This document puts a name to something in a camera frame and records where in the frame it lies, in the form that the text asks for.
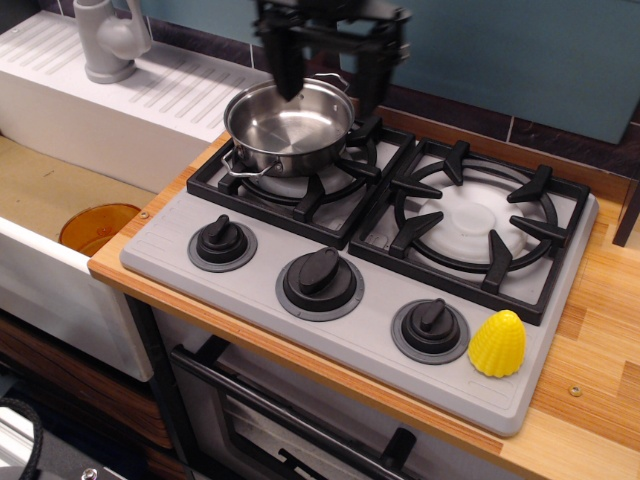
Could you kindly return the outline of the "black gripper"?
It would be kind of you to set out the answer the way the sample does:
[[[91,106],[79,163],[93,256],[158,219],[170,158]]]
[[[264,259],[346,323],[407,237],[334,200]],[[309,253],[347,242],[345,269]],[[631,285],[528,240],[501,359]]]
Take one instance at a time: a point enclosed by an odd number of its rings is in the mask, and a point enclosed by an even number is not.
[[[285,101],[303,88],[304,48],[356,55],[361,117],[384,100],[400,63],[410,10],[389,1],[258,1],[256,7],[255,33]]]

